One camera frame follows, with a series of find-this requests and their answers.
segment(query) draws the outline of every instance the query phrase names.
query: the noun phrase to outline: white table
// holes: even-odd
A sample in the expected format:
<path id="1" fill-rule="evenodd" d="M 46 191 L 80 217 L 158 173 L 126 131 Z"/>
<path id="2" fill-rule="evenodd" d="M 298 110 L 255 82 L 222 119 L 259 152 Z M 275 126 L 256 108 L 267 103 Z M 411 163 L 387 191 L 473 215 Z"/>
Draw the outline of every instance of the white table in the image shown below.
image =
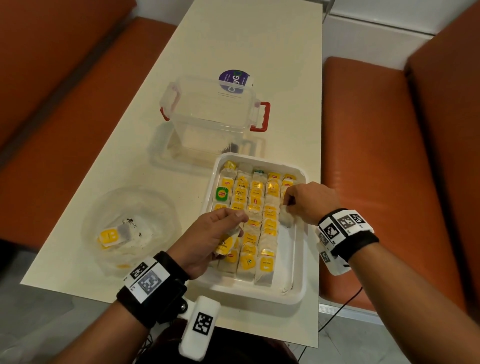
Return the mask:
<path id="1" fill-rule="evenodd" d="M 141 184 L 168 192 L 185 231 L 198 217 L 208 177 L 198 167 L 174 171 L 152 163 L 164 121 L 159 100 L 181 74 L 217 79 L 240 69 L 271 103 L 265 133 L 254 133 L 256 156 L 303 168 L 320 181 L 322 7 L 303 0 L 195 0 L 138 90 L 95 163 L 38 253 L 22 283 L 112 302 L 121 281 L 106 277 L 83 248 L 80 228 L 99 196 Z M 197 287 L 222 304 L 217 325 L 317 347 L 319 257 L 309 233 L 307 292 L 286 306 Z"/>

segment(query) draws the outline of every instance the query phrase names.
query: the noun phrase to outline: gray tile floor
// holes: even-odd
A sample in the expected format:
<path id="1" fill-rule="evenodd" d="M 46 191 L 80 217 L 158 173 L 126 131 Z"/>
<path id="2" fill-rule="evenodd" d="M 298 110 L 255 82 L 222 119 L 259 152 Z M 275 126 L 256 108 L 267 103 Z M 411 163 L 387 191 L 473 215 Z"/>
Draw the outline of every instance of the gray tile floor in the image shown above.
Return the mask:
<path id="1" fill-rule="evenodd" d="M 0 276 L 0 364 L 47 363 L 107 307 L 106 303 L 20 285 L 35 258 L 19 252 Z M 331 316 L 319 315 L 319 328 Z M 155 327 L 153 335 L 161 328 Z M 299 358 L 304 347 L 288 344 Z M 301 364 L 407 364 L 385 327 L 335 317 Z"/>

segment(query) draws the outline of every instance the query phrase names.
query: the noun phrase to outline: orange bench backrest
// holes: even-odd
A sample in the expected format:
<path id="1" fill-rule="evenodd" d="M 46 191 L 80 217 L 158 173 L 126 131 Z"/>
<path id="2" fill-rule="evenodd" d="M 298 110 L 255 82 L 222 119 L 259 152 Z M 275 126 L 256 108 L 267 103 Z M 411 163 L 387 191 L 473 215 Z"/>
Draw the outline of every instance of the orange bench backrest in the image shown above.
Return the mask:
<path id="1" fill-rule="evenodd" d="M 480 298 L 480 2 L 417 50 L 408 69 Z"/>
<path id="2" fill-rule="evenodd" d="M 0 147 L 135 0 L 0 0 Z"/>

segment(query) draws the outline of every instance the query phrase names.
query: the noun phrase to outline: white wall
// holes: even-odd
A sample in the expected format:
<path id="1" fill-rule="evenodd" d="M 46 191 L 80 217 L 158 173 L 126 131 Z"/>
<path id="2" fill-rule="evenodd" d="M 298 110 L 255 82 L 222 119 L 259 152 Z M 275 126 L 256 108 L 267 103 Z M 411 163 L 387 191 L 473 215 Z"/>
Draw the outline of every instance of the white wall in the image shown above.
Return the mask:
<path id="1" fill-rule="evenodd" d="M 330 15 L 323 28 L 323 61 L 350 58 L 403 69 L 407 57 L 432 36 Z"/>
<path id="2" fill-rule="evenodd" d="M 178 25 L 193 0 L 137 0 L 137 15 Z"/>
<path id="3" fill-rule="evenodd" d="M 476 0 L 336 0 L 331 13 L 437 34 Z"/>

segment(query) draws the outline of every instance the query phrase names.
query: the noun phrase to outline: forearm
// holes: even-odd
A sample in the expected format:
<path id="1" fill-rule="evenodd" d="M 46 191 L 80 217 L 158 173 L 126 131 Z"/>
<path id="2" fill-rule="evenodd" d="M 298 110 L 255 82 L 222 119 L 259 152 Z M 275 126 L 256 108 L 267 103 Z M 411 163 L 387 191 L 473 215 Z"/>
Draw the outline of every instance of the forearm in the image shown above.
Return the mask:
<path id="1" fill-rule="evenodd" d="M 413 363 L 478 363 L 480 329 L 423 277 L 370 244 L 348 261 L 378 315 Z"/>
<path id="2" fill-rule="evenodd" d="M 115 301 L 52 363 L 132 363 L 148 333 L 145 326 Z"/>

